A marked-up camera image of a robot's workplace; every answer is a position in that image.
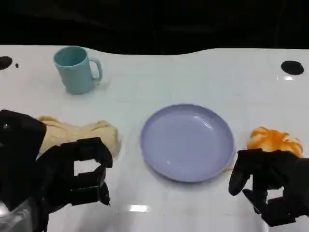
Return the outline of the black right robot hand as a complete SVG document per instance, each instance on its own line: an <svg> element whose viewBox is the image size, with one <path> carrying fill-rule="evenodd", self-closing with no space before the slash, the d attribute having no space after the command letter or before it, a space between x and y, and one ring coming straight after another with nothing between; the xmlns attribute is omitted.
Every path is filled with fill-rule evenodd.
<svg viewBox="0 0 309 232"><path fill-rule="evenodd" d="M309 160L290 151L239 150L228 191L242 192L270 227L295 223L309 214Z"/></svg>

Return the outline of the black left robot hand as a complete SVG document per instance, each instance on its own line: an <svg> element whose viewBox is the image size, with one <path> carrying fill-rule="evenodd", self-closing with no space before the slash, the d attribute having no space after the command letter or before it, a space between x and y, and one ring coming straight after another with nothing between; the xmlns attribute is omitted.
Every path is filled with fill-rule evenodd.
<svg viewBox="0 0 309 232"><path fill-rule="evenodd" d="M39 158L36 146L0 145L0 201L9 211L32 199L43 213L67 204L110 204L105 183L112 155L99 138L55 145Z"/></svg>

